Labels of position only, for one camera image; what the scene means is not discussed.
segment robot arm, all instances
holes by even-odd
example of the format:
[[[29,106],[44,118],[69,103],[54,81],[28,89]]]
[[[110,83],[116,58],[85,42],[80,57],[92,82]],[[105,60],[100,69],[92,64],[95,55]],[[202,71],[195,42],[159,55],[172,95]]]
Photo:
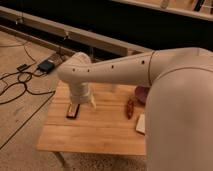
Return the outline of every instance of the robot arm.
[[[142,85],[150,87],[176,57],[200,55],[199,48],[152,51],[123,58],[91,63],[89,56],[76,53],[58,70],[59,78],[69,85],[71,101],[90,101],[88,82]]]
[[[213,53],[184,48],[91,64],[75,54],[59,68],[71,100],[90,100],[88,82],[152,86],[146,102],[149,171],[213,170]]]

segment concrete floor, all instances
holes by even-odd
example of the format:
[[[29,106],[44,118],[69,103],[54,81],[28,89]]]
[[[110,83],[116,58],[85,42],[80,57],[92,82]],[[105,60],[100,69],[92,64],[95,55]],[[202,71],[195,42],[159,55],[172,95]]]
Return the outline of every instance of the concrete floor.
[[[0,31],[0,46],[18,44],[14,36]],[[29,42],[27,51],[38,62],[46,59],[53,51]],[[0,74],[16,72],[21,64],[30,64],[22,46],[0,48]],[[5,79],[8,83],[16,82],[16,76]],[[46,92],[55,90],[58,78],[56,72],[41,78],[33,78],[29,83],[29,89],[33,92]],[[22,86],[15,86],[0,97],[0,103],[13,98],[23,90]],[[25,122],[28,117],[50,95],[33,96],[25,93],[24,96],[6,105],[0,105],[0,147],[4,142]],[[61,164],[51,152],[36,150],[42,125],[48,112],[50,102],[46,104],[36,115],[9,141],[0,151],[0,170],[63,170]],[[118,156],[100,154],[62,153],[69,164],[69,170],[75,171],[144,171],[145,157]]]

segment red object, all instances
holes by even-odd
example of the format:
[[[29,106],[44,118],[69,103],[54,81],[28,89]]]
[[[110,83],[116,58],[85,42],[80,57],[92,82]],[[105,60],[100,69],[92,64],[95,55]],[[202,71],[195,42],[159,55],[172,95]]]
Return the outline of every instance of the red object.
[[[134,101],[132,99],[129,99],[127,102],[127,107],[126,107],[126,114],[127,118],[131,119],[134,113]]]

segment wooden table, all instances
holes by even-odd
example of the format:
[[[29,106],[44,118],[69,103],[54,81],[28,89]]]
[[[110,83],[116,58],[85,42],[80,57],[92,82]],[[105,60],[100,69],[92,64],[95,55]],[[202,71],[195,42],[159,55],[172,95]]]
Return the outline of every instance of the wooden table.
[[[135,100],[133,117],[128,120],[125,106],[134,86],[91,84],[96,109],[80,106],[76,119],[66,118],[69,90],[59,82],[49,108],[37,149],[52,151],[65,164],[59,152],[145,155],[145,137],[135,131],[144,107]]]

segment dark background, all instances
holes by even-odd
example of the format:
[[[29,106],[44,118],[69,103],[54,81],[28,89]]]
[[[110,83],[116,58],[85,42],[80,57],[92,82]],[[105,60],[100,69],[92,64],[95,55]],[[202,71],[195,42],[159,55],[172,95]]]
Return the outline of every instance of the dark background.
[[[213,50],[213,22],[109,0],[0,0],[1,5],[151,49]]]

